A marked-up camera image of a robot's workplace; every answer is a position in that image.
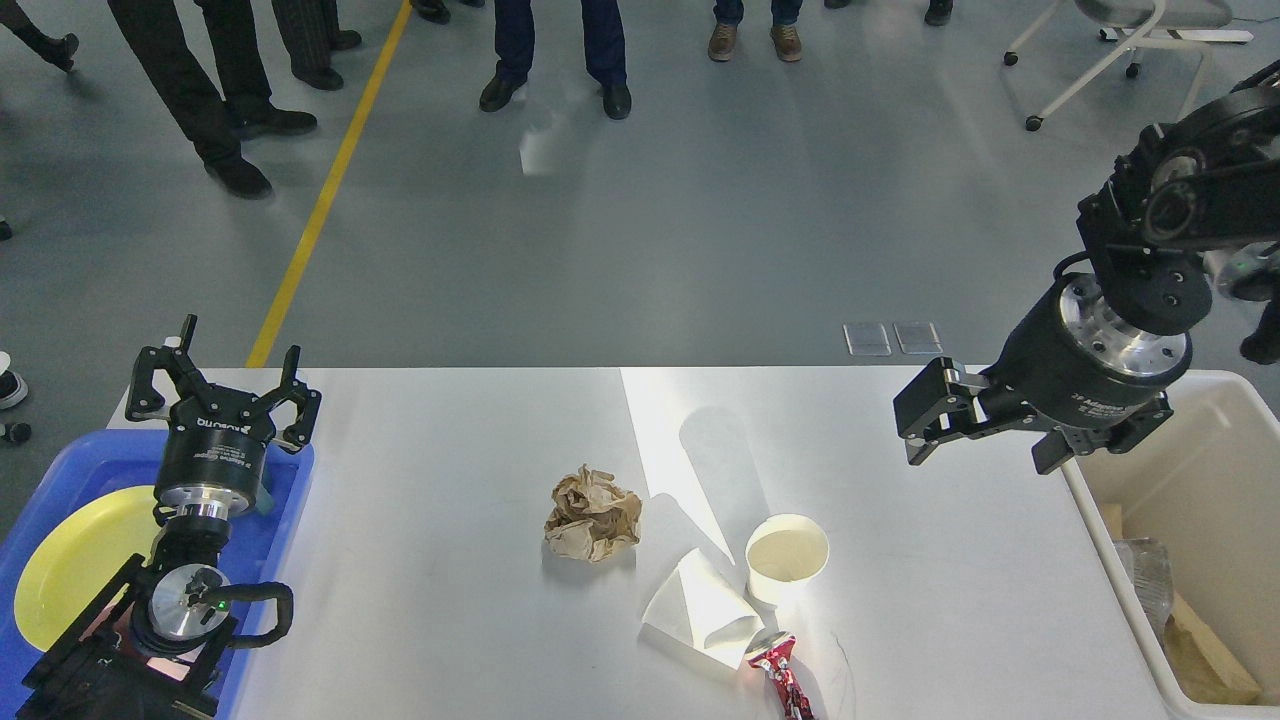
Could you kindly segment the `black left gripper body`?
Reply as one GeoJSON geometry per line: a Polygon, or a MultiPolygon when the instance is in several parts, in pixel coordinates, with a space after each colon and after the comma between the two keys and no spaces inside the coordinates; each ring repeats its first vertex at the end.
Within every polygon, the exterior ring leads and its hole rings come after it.
{"type": "Polygon", "coordinates": [[[163,509],[239,516],[256,509],[268,443],[276,432],[266,415],[211,415],[197,405],[170,410],[169,436],[155,482],[163,509]]]}

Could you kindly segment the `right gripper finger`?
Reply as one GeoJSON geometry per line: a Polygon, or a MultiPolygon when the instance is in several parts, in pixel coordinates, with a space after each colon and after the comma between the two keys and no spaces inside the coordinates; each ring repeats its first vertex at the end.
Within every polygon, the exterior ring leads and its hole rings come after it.
{"type": "Polygon", "coordinates": [[[1139,406],[1120,423],[1091,429],[1070,427],[1038,414],[1034,427],[1043,425],[1044,436],[1030,450],[1036,470],[1041,475],[1060,469],[1068,460],[1105,450],[1108,454],[1128,454],[1152,436],[1174,414],[1167,392],[1158,392],[1149,402],[1139,406]]]}
{"type": "Polygon", "coordinates": [[[895,396],[893,416],[908,464],[922,465],[941,445],[982,439],[1021,423],[1021,400],[987,373],[934,357],[895,396]]]}

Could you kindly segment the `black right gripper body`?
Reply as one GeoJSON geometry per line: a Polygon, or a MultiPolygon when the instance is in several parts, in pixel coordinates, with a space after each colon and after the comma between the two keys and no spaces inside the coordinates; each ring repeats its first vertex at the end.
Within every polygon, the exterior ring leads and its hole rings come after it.
{"type": "Polygon", "coordinates": [[[986,368],[1057,424],[1119,424],[1181,378],[1192,360],[1188,333],[1156,334],[1112,310],[1093,274],[1055,281],[986,368]]]}

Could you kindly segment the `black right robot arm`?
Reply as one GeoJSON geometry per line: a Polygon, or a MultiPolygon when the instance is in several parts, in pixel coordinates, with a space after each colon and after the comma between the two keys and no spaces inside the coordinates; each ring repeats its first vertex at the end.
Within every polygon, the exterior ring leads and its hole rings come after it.
{"type": "Polygon", "coordinates": [[[932,359],[893,400],[909,464],[941,445],[1041,433],[1047,474],[1070,457],[1125,454],[1171,415],[1190,329],[1213,293],[1262,302],[1243,357],[1277,361],[1277,64],[1175,123],[1146,127],[1102,188],[1079,202],[1083,249],[991,366],[932,359]]]}

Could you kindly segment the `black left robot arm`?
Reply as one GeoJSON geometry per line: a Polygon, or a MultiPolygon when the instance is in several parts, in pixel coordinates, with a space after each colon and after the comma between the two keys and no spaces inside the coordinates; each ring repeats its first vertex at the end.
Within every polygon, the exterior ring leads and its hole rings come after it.
{"type": "Polygon", "coordinates": [[[28,670],[19,719],[212,719],[221,656],[291,630],[292,588],[237,583],[219,560],[232,523],[266,496],[268,451],[306,448],[323,396],[297,375],[298,346],[265,393],[207,380],[189,355],[196,323],[140,350],[125,401],[127,420],[168,428],[154,548],[132,553],[28,670]]]}

